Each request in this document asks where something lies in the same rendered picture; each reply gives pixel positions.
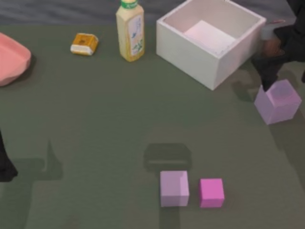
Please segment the bottle label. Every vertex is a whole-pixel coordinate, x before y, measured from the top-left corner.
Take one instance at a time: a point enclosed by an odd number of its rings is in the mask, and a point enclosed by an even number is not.
[[[124,2],[123,0],[121,0],[121,6],[125,9],[133,9],[138,5],[138,0],[134,1],[134,2]]]
[[[144,33],[142,22],[142,15],[138,15],[128,22],[131,56],[137,55],[143,49]]]

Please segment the pink cube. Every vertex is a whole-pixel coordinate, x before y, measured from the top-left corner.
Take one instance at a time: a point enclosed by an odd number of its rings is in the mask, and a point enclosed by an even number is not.
[[[30,66],[31,52],[14,39],[0,33],[0,86],[17,79]]]
[[[223,180],[200,179],[200,207],[201,208],[220,208],[224,203]]]
[[[160,173],[161,207],[185,207],[189,201],[187,171]]]
[[[255,106],[267,125],[293,119],[302,99],[288,80],[275,82],[264,92],[259,89]]]

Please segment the small yellow package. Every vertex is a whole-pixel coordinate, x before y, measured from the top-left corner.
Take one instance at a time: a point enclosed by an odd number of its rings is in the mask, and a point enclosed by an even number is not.
[[[94,54],[99,39],[93,34],[78,33],[71,45],[71,52],[74,54],[91,56]]]

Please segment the black object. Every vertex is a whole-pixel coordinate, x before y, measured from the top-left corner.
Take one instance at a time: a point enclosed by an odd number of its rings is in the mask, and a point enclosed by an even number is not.
[[[18,171],[10,161],[0,131],[0,182],[10,182],[18,175]]]
[[[287,0],[296,16],[293,25],[274,30],[281,41],[283,54],[274,57],[255,56],[252,64],[261,77],[263,90],[266,92],[276,82],[279,70],[288,62],[305,62],[305,0]],[[305,71],[302,82],[305,83]]]

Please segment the green bottle cap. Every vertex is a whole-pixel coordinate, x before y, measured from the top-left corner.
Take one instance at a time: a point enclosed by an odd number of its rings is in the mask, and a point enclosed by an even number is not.
[[[124,0],[121,0],[121,6],[125,9],[133,9],[138,5],[138,0],[132,1],[132,2],[125,2]]]

